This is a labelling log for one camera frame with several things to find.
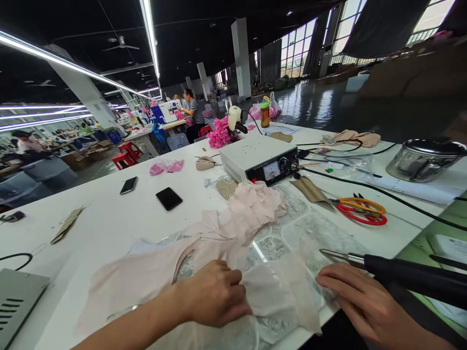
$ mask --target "vent grille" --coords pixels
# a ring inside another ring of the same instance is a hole
[[[0,331],[8,325],[11,318],[15,315],[15,312],[19,310],[22,299],[6,298],[5,301],[0,304]]]
[[[228,163],[224,163],[224,167],[231,173],[233,177],[235,177],[235,180],[237,180],[238,183],[242,182],[242,177],[240,174],[237,173]]]

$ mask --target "fluorescent light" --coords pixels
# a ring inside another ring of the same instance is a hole
[[[152,23],[151,1],[140,0],[140,5],[143,12],[149,48],[151,49],[152,61],[154,63],[154,69],[156,70],[157,81],[159,81],[159,65],[157,63],[156,37],[154,35],[154,24]]]
[[[50,53],[50,52],[45,51],[43,49],[40,49],[37,46],[34,46],[34,45],[30,44],[30,43],[27,43],[26,41],[15,38],[14,36],[9,35],[9,34],[7,34],[5,32],[2,32],[2,31],[0,31],[0,43],[3,43],[5,45],[7,45],[7,46],[10,46],[10,47],[13,47],[15,49],[24,51],[24,52],[26,52],[28,54],[33,55],[33,56],[43,58],[43,59],[45,59],[47,61],[60,64],[60,65],[62,65],[64,67],[70,68],[72,70],[83,73],[83,74],[85,74],[87,76],[90,76],[91,78],[103,81],[104,83],[114,85],[114,86],[116,86],[118,88],[122,88],[122,89],[130,91],[130,92],[132,92],[134,94],[137,94],[137,95],[143,96],[145,98],[148,98],[147,96],[145,96],[143,94],[140,94],[139,92],[137,92],[135,90],[132,90],[129,87],[126,87],[125,85],[116,83],[113,80],[107,79],[106,77],[103,77],[103,76],[101,76],[101,75],[99,75],[97,73],[94,73],[94,72],[92,72],[90,70],[87,70],[86,68],[80,67],[79,65],[77,65],[77,64],[75,64],[73,62],[67,61],[66,59],[64,59],[62,57],[59,57],[59,56],[57,56],[57,55],[55,55],[53,53]]]
[[[14,124],[14,125],[5,125],[5,126],[0,127],[0,132],[8,131],[8,130],[15,130],[15,129],[22,129],[22,128],[25,128],[25,127],[33,127],[33,126],[39,126],[39,125],[45,125],[45,124],[66,122],[66,121],[70,121],[70,120],[73,120],[73,119],[87,118],[87,117],[91,117],[91,116],[92,116],[92,114],[85,114],[85,115],[82,115],[82,116],[47,119],[47,120],[37,121],[37,122],[27,122],[27,123]]]
[[[74,110],[74,111],[70,111],[70,110],[64,110],[64,111],[58,111],[58,112],[52,112],[52,113],[36,113],[36,114],[15,114],[15,115],[11,115],[11,116],[0,116],[0,120],[1,119],[13,119],[13,118],[28,118],[28,117],[43,117],[43,116],[47,116],[47,115],[57,115],[57,114],[70,114],[70,113],[80,113],[80,112],[88,112],[87,109],[83,109],[83,110]]]
[[[0,110],[14,110],[14,109],[54,109],[54,108],[68,108],[68,107],[76,107],[76,108],[83,108],[84,106],[74,106],[74,105],[49,105],[49,106],[31,106],[31,105],[25,105],[25,106],[9,106],[9,107],[0,107]]]
[[[147,90],[142,90],[142,91],[138,91],[138,92],[148,92],[148,91],[154,91],[154,90],[158,90],[159,88],[158,87],[153,87],[153,88],[150,88],[150,89],[147,89]]]

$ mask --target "red handled scissors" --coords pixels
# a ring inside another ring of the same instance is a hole
[[[344,215],[362,224],[381,226],[388,222],[388,219],[383,215],[386,213],[386,209],[378,203],[363,198],[360,193],[358,197],[354,193],[354,197],[351,198],[329,200],[336,204],[337,209]],[[365,219],[353,213],[362,214]]]

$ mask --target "control box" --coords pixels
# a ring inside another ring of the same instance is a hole
[[[238,182],[264,181],[272,186],[293,175],[291,165],[298,164],[297,146],[262,135],[248,135],[219,152],[225,171]]]

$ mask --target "ceiling fan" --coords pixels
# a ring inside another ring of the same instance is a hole
[[[110,50],[114,50],[114,49],[135,49],[135,50],[139,50],[140,48],[137,48],[135,46],[129,46],[129,45],[125,45],[125,37],[123,35],[120,35],[118,37],[118,46],[114,46],[113,48],[110,48],[110,49],[104,49],[102,51],[110,51]]]
[[[29,85],[29,86],[56,86],[54,84],[49,84],[51,82],[51,80],[46,80],[45,82],[41,83],[41,84],[32,84],[32,85]]]

